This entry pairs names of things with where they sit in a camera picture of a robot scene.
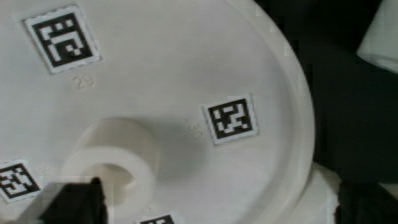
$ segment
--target black object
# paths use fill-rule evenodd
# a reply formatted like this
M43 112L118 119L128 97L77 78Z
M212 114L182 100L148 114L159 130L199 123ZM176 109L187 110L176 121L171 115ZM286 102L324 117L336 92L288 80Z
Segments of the black object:
M107 224L107 206L102 181L68 184L41 215L45 224Z
M336 224L397 224L398 201L379 184L340 185Z
M382 0L256 0L301 60L315 161L345 180L398 182L398 75L356 55Z

